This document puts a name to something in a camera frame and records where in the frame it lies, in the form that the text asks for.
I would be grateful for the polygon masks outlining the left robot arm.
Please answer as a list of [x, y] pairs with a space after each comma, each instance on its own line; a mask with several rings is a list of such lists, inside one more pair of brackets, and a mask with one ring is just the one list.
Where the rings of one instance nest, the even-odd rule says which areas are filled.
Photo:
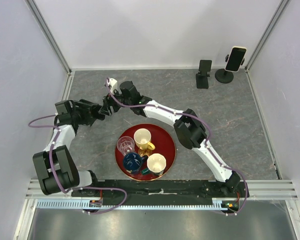
[[80, 125], [92, 126], [96, 120], [105, 119], [103, 106], [81, 99], [57, 102], [55, 108], [52, 138], [32, 157], [41, 191], [51, 195], [74, 189], [94, 197], [100, 191], [96, 175], [91, 170], [79, 171], [69, 148]]

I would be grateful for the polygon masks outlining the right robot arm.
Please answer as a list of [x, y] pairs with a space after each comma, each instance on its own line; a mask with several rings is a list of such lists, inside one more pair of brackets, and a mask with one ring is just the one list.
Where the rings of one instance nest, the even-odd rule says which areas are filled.
[[118, 85], [114, 78], [105, 80], [108, 95], [103, 98], [105, 109], [117, 112], [121, 107], [131, 109], [134, 114], [163, 122], [174, 128], [180, 144], [194, 151], [212, 171], [219, 191], [225, 197], [232, 196], [240, 183], [238, 172], [228, 166], [210, 143], [208, 126], [188, 108], [176, 110], [159, 104], [150, 97], [141, 95], [132, 81]]

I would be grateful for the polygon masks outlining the black phone stand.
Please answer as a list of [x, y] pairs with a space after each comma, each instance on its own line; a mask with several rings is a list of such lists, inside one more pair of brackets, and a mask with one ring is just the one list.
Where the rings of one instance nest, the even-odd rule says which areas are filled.
[[223, 84], [229, 84], [234, 79], [234, 73], [237, 72], [245, 60], [245, 50], [232, 50], [227, 56], [225, 68], [218, 69], [214, 77]]

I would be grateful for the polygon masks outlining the cream cased smartphone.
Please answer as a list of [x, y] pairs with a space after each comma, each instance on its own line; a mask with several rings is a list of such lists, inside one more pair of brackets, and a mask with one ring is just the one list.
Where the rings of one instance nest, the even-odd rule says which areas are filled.
[[245, 61], [246, 52], [246, 47], [233, 46], [230, 54], [228, 54], [225, 58], [226, 65], [224, 69], [228, 72], [238, 72]]

